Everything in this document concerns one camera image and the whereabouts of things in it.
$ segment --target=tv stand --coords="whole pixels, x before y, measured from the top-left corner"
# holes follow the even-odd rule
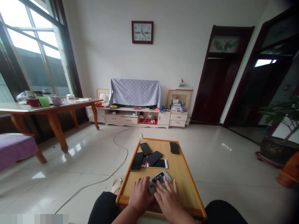
[[[111,111],[119,111],[117,114],[111,114]],[[87,107],[88,117],[90,122],[94,122],[93,112],[91,107]],[[138,116],[134,116],[135,112],[143,112],[143,117],[146,118],[148,114],[152,114],[156,118],[156,124],[142,124],[141,119]],[[134,110],[134,107],[119,107],[115,109],[97,107],[98,122],[105,125],[114,124],[118,126],[130,126],[130,127],[151,127],[151,128],[169,128],[169,126],[185,127],[187,120],[187,112],[180,113],[176,111],[171,112],[159,112],[154,110]]]

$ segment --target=slipper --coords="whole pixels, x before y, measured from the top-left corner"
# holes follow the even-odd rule
[[[117,189],[121,188],[121,185],[122,185],[122,179],[119,177],[113,182],[110,192],[115,193]]]

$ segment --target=clock hand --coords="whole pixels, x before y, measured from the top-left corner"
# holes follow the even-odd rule
[[[144,35],[143,31],[142,31],[142,28],[141,28],[141,33]],[[145,36],[145,35],[144,35]],[[145,36],[145,39],[146,39],[146,36]]]

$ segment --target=paper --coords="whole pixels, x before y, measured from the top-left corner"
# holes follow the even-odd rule
[[[78,100],[75,100],[75,101],[77,101],[77,102],[84,102],[84,101],[88,101],[89,99],[83,99],[83,98],[80,98],[80,99],[78,99]]]

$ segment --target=plant pot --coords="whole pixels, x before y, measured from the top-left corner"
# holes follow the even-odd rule
[[[265,136],[261,143],[260,154],[273,162],[286,164],[299,151],[299,144],[291,141],[283,141],[284,139],[282,138]]]

